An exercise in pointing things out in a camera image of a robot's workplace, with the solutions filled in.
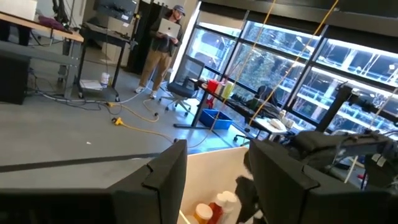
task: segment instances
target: computer monitor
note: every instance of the computer monitor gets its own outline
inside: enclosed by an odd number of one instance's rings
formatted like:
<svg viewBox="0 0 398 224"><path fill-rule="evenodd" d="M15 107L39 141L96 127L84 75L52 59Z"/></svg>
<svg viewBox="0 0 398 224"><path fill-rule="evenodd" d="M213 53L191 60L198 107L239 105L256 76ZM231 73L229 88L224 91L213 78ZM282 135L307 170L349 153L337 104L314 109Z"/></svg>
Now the computer monitor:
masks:
<svg viewBox="0 0 398 224"><path fill-rule="evenodd" d="M130 24L137 2L133 0L95 0L94 10Z"/></svg>

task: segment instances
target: blue bin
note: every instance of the blue bin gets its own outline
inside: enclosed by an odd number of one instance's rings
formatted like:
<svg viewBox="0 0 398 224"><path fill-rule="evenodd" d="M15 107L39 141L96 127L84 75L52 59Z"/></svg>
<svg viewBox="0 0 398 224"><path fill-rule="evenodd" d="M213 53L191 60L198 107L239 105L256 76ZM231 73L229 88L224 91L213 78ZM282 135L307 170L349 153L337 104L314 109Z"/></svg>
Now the blue bin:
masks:
<svg viewBox="0 0 398 224"><path fill-rule="evenodd" d="M199 117L199 121L206 127L211 128L211 125L213 125L217 113L218 110L204 109ZM216 121L216 124L214 125L214 129L228 130L232 122L233 120L231 118L229 118L223 112L221 112L218 115L218 119Z"/></svg>

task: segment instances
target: ketchup bottle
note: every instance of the ketchup bottle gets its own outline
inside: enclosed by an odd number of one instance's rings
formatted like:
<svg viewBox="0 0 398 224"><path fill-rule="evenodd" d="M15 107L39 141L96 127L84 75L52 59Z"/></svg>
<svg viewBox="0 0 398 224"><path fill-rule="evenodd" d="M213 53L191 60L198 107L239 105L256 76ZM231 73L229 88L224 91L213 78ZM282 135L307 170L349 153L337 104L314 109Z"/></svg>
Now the ketchup bottle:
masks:
<svg viewBox="0 0 398 224"><path fill-rule="evenodd" d="M218 220L223 216L223 206L225 203L226 197L223 194L217 194L216 200L209 204L209 207L213 211L213 216L207 224L217 224Z"/></svg>

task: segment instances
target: laptop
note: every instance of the laptop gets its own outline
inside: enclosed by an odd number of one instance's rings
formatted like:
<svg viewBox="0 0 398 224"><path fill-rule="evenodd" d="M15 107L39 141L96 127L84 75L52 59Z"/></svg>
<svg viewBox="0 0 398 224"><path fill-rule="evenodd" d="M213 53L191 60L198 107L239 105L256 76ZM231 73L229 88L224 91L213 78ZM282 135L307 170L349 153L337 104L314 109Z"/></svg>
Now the laptop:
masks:
<svg viewBox="0 0 398 224"><path fill-rule="evenodd" d="M177 38L180 28L180 24L176 24L175 22L172 22L168 19L162 19L159 29L157 31L171 38Z"/></svg>

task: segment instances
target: black chair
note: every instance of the black chair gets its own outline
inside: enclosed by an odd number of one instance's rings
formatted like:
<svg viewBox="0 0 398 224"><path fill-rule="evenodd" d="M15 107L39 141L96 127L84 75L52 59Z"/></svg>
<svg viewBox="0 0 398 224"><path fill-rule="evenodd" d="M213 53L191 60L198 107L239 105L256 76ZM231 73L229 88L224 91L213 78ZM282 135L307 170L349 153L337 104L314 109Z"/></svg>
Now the black chair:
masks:
<svg viewBox="0 0 398 224"><path fill-rule="evenodd" d="M272 89L269 88L269 87L266 87L265 85L263 85L263 86L260 86L257 89L257 93L254 95L254 97L257 98L257 99L260 99L260 100L266 100L271 93L272 93ZM268 103L270 103L271 105L273 105L275 107L278 107L278 100L277 100L276 92L272 93L271 97L268 100ZM248 124L250 119L251 118L244 118L245 123ZM248 133L248 132L250 132L250 129L249 128L245 128L244 131ZM241 137L241 138L244 138L244 139L248 139L248 140L256 139L256 138L259 137L260 134L261 134L261 130L259 130L259 132L257 133L256 137L254 137L254 138L253 137L249 137L249 136L245 136L245 135L242 135L242 134L237 134L234 137L234 141L237 141L238 137Z"/></svg>
<svg viewBox="0 0 398 224"><path fill-rule="evenodd" d="M162 99L172 101L166 106L166 110L169 110L169 106L171 104L174 104L175 107L180 105L186 111L185 116L188 115L191 110L191 106L186 103L185 100L196 98L196 94L198 92L197 86L195 86L195 84L189 79L199 79L204 67L205 64L203 62L187 55L184 56L177 70L174 81L167 85L167 91L169 91L172 96L162 96L159 98L159 101Z"/></svg>

